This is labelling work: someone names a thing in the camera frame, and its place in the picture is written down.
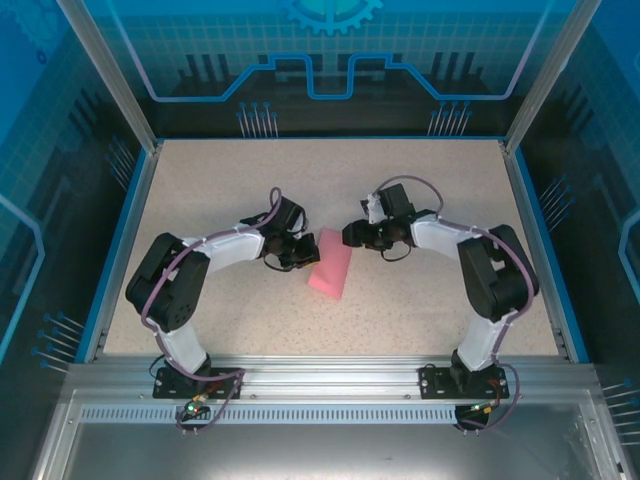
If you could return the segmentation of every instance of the black mounting plate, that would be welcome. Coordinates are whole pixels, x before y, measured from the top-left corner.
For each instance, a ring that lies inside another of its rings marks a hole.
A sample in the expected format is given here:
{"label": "black mounting plate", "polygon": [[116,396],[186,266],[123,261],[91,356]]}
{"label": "black mounting plate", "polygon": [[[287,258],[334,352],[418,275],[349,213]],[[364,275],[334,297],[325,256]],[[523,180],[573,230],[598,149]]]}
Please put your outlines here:
{"label": "black mounting plate", "polygon": [[418,369],[420,397],[423,400],[494,400],[496,391],[489,385],[489,380],[500,382],[500,399],[509,398],[509,385],[503,368],[487,369],[487,373],[474,372],[473,386],[460,392],[451,376],[450,367],[427,365]]}
{"label": "black mounting plate", "polygon": [[[238,368],[212,368],[209,373],[210,376],[226,375],[227,373],[236,372]],[[196,395],[204,392],[209,388],[211,383],[206,382],[193,382],[185,381],[185,377],[177,373],[172,368],[161,367],[156,374],[156,382],[153,386],[153,398],[170,398],[170,399],[190,399]],[[209,399],[219,400],[226,399],[229,396],[229,392],[233,388],[236,378],[230,378],[223,380],[220,385],[209,393]],[[232,399],[240,398],[240,390],[242,386],[238,387],[233,394]]]}

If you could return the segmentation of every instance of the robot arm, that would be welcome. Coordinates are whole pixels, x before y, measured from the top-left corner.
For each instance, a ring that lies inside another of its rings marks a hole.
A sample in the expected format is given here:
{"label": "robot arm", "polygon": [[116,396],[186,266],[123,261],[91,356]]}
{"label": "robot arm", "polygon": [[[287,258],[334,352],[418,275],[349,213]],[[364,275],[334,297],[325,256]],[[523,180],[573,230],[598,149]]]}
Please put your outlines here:
{"label": "robot arm", "polygon": [[[189,321],[207,275],[246,260],[263,258],[266,263],[267,255],[275,255],[280,261],[278,270],[284,272],[319,260],[313,234],[303,235],[307,222],[302,207],[282,197],[280,208],[266,225],[250,228],[265,216],[245,218],[234,227],[235,232],[208,240],[189,252],[151,305],[147,322],[156,327],[173,362],[190,374],[207,376],[210,369],[209,357]],[[126,289],[126,298],[138,313],[167,266],[197,240],[180,239],[170,233],[156,238]]]}
{"label": "robot arm", "polygon": [[[345,227],[345,245],[364,246],[387,259],[384,252],[403,242],[409,249],[434,250],[460,263],[474,315],[464,340],[453,352],[451,376],[461,392],[466,390],[476,372],[492,368],[507,318],[527,304],[523,273],[511,255],[478,233],[479,229],[448,222],[431,210],[416,212],[401,184],[370,194],[361,204],[368,219]],[[537,278],[513,229],[500,225],[489,234],[515,253],[537,294]]]}

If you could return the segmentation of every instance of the gear logo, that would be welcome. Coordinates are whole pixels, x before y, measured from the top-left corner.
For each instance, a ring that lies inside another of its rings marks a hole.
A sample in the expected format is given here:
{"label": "gear logo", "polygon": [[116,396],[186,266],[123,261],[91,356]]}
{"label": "gear logo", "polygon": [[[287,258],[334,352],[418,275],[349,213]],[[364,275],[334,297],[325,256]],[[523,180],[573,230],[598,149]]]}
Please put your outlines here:
{"label": "gear logo", "polygon": [[58,33],[60,19],[55,0],[0,0],[2,14],[13,16],[39,51],[46,50]]}
{"label": "gear logo", "polygon": [[311,28],[315,35],[326,32],[343,35],[350,28],[360,28],[362,20],[371,20],[373,11],[382,7],[381,0],[282,0],[289,20],[297,20],[300,28]]}

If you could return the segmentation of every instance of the pink sponge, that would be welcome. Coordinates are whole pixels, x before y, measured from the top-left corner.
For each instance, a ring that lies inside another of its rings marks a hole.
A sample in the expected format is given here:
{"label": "pink sponge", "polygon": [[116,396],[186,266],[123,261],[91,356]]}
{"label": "pink sponge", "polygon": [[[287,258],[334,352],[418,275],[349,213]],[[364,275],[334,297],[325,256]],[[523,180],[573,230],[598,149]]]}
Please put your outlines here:
{"label": "pink sponge", "polygon": [[351,261],[351,247],[342,244],[340,232],[325,228],[318,249],[320,262],[313,267],[309,286],[340,300]]}

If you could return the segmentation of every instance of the beige work surface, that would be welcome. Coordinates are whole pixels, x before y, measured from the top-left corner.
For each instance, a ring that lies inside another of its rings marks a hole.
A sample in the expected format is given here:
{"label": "beige work surface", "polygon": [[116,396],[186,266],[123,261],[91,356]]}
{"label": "beige work surface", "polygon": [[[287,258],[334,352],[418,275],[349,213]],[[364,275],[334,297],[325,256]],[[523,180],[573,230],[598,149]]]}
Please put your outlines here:
{"label": "beige work surface", "polygon": [[[268,210],[274,185],[306,209],[316,235],[323,227],[342,230],[364,218],[360,200],[398,174],[433,182],[445,198],[445,218],[486,227],[507,223],[525,242],[495,141],[166,141],[105,353],[158,352],[124,288],[160,233],[199,237],[229,228]],[[436,206],[426,187],[403,183],[417,209]],[[469,324],[460,266],[435,252],[414,250],[387,263],[354,249],[340,301],[307,286],[310,274],[310,268],[273,272],[257,260],[209,276],[192,319],[202,345],[212,354],[448,355]],[[541,295],[511,328],[503,352],[557,353]]]}

